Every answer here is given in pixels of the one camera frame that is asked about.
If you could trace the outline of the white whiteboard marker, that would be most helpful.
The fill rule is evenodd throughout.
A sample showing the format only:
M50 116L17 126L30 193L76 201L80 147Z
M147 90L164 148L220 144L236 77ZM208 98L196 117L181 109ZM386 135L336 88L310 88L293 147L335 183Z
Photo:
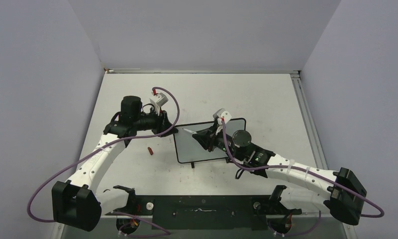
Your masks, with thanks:
M182 130L184 130L184 131L186 131L186 132L188 132L190 134L197 134L196 131L193 131L193 130L190 130L190 129L187 129L187 128L182 128Z

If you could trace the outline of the black framed whiteboard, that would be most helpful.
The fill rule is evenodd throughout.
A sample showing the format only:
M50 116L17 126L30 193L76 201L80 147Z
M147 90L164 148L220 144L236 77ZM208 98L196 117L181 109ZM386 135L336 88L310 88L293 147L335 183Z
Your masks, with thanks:
M224 146L224 142L222 132L213 132L218 128L214 123L215 121L205 121L176 126L178 133L173 137L177 161L180 164L227 158L225 151L218 149L219 146Z

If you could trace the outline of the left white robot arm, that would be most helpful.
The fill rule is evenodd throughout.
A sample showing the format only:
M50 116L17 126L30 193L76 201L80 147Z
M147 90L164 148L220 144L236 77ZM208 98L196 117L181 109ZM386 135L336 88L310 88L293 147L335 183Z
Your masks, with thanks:
M104 175L114 160L137 138L139 131L150 130L154 137L166 137L178 132L169 122L162 106L168 101L163 93L150 97L151 110L143 111L137 96L125 96L118 111L104 128L93 154L79 165L65 182L56 182L52 188L53 218L55 222L92 231L101 216L119 209L131 214L136 209L134 189L114 186L97 192Z

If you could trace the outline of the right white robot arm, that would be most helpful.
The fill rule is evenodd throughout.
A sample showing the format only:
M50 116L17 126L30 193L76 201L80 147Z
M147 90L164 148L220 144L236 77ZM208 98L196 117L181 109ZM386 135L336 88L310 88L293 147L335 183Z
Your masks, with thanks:
M297 163L252 143L246 130L228 135L222 126L213 125L193 133L192 137L204 150L223 151L240 170L301 187L272 196L269 205L273 212L282 213L286 209L329 212L342 223L358 225L367 191L352 170L344 167L338 171L324 170Z

